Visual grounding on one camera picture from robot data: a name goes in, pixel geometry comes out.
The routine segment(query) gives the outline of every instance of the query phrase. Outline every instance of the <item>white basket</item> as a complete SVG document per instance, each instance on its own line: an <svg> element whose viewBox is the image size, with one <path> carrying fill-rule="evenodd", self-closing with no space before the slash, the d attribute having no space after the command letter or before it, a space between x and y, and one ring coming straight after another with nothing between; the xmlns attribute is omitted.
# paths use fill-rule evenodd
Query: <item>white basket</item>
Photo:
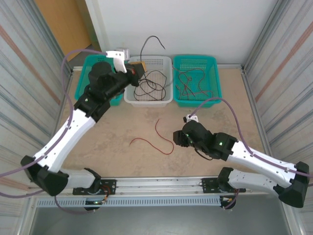
<svg viewBox="0 0 313 235"><path fill-rule="evenodd" d="M146 74L148 74L151 71L157 70L157 71L162 72L167 77L166 84L165 84L166 95L163 100L152 101L153 98L145 94L143 90L140 87L138 87L136 89L136 93L139 95L143 94L143 96L137 97L137 99L140 100L140 101L137 101L134 97L135 87L129 85L125 89L124 100L127 103L132 104L134 107L165 107L169 102L173 100L172 60L171 58L167 56L142 56L142 60L146 64L146 69L147 69ZM137 61L140 61L140 56L131 57L129 60L129 62L137 62ZM151 74L147 76L147 78L161 85L164 85L164 82L165 82L165 77L159 72L152 72ZM147 83L143 83L142 88L147 93L153 90L148 86ZM161 99L161 95L164 96L164 93L153 91L150 93L150 95L155 97L156 99Z"/></svg>

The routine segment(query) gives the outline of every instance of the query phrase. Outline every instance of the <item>wooden door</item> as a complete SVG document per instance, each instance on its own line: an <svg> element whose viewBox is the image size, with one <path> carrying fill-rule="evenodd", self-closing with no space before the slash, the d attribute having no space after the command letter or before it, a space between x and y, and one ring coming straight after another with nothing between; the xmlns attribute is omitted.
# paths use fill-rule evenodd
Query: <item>wooden door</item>
<svg viewBox="0 0 313 235"><path fill-rule="evenodd" d="M76 0L35 0L64 55L91 44Z"/></svg>

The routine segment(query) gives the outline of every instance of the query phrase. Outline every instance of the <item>speckled floor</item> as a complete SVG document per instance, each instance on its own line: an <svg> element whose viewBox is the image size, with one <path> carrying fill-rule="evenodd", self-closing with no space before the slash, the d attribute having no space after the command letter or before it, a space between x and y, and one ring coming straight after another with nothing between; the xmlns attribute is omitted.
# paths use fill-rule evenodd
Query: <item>speckled floor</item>
<svg viewBox="0 0 313 235"><path fill-rule="evenodd" d="M262 151L240 71L221 69L219 73L223 97L233 106L245 139L250 147ZM75 71L69 91L73 102L79 76L80 71ZM175 146L171 155L163 155L144 141L136 141L129 146L132 139L141 137L164 152L170 152L171 144L161 139L154 130L156 121L160 118L157 126L159 133L172 140L173 132L184 125L182 117L193 110L194 108L180 108L174 101L165 108L135 108L122 100L119 106L111 107L80 139L63 168L89 167L102 177L218 175L224 166L249 171L243 166L222 160L204 160L192 148ZM239 137L234 117L225 104L203 108L197 115L201 124L212 133L226 132ZM61 123L67 117L68 105Z"/></svg>

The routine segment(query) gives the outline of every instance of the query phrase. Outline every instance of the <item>white plastic housing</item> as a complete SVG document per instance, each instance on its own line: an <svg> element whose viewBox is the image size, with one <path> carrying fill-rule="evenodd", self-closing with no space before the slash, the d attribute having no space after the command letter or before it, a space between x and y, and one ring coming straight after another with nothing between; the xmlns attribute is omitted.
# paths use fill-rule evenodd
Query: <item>white plastic housing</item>
<svg viewBox="0 0 313 235"><path fill-rule="evenodd" d="M68 183L65 188L89 188L95 177L87 170L61 169L63 173L69 175Z"/></svg>
<svg viewBox="0 0 313 235"><path fill-rule="evenodd" d="M229 175L228 183L233 188L248 188L278 196L273 189L277 183L265 175L246 173L234 169Z"/></svg>
<svg viewBox="0 0 313 235"><path fill-rule="evenodd" d="M284 170L277 168L273 165L270 165L268 163L265 163L256 157L252 157L248 151L246 150L244 144L239 141L234 144L234 146L231 149L234 153L232 155L228 156L227 161L237 163L244 165L250 169L253 169L257 172L259 172L262 175L265 175L278 183L281 187L287 188L291 185L290 179L294 179L295 173L292 172L285 172ZM252 149L252 152L257 154L258 156L271 161L272 163L276 163L278 165L281 165L283 167L288 167L289 169L296 170L294 168L294 164L287 163L275 158L272 158L264 153L258 152L254 149Z"/></svg>
<svg viewBox="0 0 313 235"><path fill-rule="evenodd" d="M115 70L117 72L123 72L126 73L126 67L125 67L125 54L122 51L116 51L116 50L110 50L106 51L108 58L113 58L113 64L115 67Z"/></svg>
<svg viewBox="0 0 313 235"><path fill-rule="evenodd" d="M191 120L196 121L196 122L199 122L198 116L196 116L196 115L192 115L191 117L189 117L189 116L190 116L190 114L188 114L188 115L186 116L186 122L190 122Z"/></svg>
<svg viewBox="0 0 313 235"><path fill-rule="evenodd" d="M48 167L49 171L58 172L69 154L72 148L76 145L79 139L95 125L95 121L91 117L86 117L86 113L76 109L73 112L72 123L67 130L65 136L61 141L48 153L48 155L38 162L39 165ZM37 159L41 157L60 137L67 126L68 119L59 129L59 131L54 135L54 137L43 147L39 152L37 152L34 157Z"/></svg>

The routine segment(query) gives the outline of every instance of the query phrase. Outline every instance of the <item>red wire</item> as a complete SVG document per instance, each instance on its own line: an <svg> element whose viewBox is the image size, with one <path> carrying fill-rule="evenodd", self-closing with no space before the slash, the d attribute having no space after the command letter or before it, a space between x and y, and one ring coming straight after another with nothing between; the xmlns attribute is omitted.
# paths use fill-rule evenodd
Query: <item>red wire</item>
<svg viewBox="0 0 313 235"><path fill-rule="evenodd" d="M157 131L157 123L158 123L159 120L160 120L160 119L158 119L157 122L156 122L155 130L156 130L156 133L158 134L158 136L160 136L162 139L164 139L164 140L166 140L166 141L168 141L169 143L172 144L173 149L172 149L172 151L171 151L170 153L164 153L162 150L158 149L158 148L155 147L153 144L151 144L149 141L147 141L147 140L145 140L145 139L143 139L143 138L135 138L135 139L133 139L133 140L129 143L129 145L131 145L131 144L133 143L133 141L135 141L135 140L143 140L143 141L148 142L149 145L151 145L153 148L155 148L155 149L158 150L159 152L161 152L161 153L163 153L163 154L165 154L165 155L170 155L170 154L174 151L174 144L173 144L170 140L168 140L168 139L164 138L163 136L161 136L161 135L159 134L159 132Z"/></svg>
<svg viewBox="0 0 313 235"><path fill-rule="evenodd" d="M105 188L107 188L108 190L108 193L107 193L107 197L111 194L111 189L110 189L110 187L109 186L106 186L106 185L101 185L101 188L103 189L103 191L105 192Z"/></svg>

